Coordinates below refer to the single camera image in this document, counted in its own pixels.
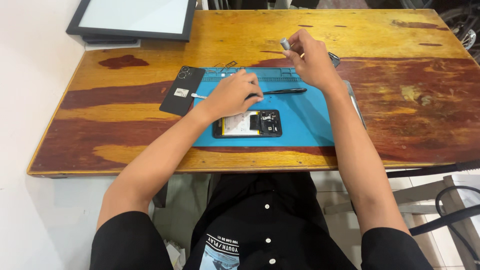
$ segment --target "black frame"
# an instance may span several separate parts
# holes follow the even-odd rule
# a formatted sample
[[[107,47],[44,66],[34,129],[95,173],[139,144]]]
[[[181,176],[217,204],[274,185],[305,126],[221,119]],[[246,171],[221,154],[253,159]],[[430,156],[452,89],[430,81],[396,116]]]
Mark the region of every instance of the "black frame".
[[[185,14],[185,21],[183,22],[183,31],[181,34],[163,33],[163,32],[150,32],[150,31],[132,31],[132,30],[120,30],[120,29],[105,29],[105,28],[92,28],[92,27],[80,27],[78,24],[82,20],[85,10],[88,7],[90,0],[82,0],[78,5],[75,14],[67,28],[67,34],[69,35],[106,35],[106,36],[122,36],[122,37],[138,37],[147,39],[162,39],[171,41],[190,41],[190,32],[192,30],[193,13],[195,12],[196,0],[188,0],[187,12]]]

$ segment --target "printed graphic on shirt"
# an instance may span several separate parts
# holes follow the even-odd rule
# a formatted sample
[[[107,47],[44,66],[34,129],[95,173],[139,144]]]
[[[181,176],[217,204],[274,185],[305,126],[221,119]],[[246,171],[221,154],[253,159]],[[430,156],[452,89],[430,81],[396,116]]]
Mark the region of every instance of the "printed graphic on shirt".
[[[237,270],[240,264],[238,242],[207,234],[200,270]]]

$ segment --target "hand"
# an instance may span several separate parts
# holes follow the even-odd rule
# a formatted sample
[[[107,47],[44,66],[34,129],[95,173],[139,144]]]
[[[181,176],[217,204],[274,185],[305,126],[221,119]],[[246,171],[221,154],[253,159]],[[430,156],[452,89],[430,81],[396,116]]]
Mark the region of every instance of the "hand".
[[[257,94],[247,100],[249,94]],[[224,116],[232,116],[245,112],[251,105],[262,101],[264,94],[258,86],[255,73],[247,73],[240,69],[237,73],[222,79],[208,97],[198,103],[207,110],[215,121]]]
[[[304,82],[324,93],[345,87],[323,41],[315,40],[307,30],[300,29],[288,42],[293,44],[291,50],[285,50],[283,54],[293,62],[295,71]]]

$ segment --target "forearm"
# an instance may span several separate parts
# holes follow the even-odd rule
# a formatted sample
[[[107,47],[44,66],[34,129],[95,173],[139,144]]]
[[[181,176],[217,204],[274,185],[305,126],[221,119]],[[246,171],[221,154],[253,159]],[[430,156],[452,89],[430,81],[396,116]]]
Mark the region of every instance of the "forearm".
[[[196,106],[145,148],[106,191],[98,226],[122,212],[136,210],[147,213],[153,196],[168,181],[183,156],[212,121],[202,106]]]
[[[362,233],[374,227],[408,232],[398,211],[383,163],[373,146],[345,84],[326,94],[338,170],[355,205]]]

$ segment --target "phone battery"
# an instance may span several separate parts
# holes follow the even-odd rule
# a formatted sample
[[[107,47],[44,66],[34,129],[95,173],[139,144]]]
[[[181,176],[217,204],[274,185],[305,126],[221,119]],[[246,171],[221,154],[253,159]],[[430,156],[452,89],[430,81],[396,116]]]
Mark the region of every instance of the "phone battery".
[[[222,135],[258,135],[260,131],[250,129],[250,116],[258,114],[258,111],[247,111],[234,116],[222,118]]]

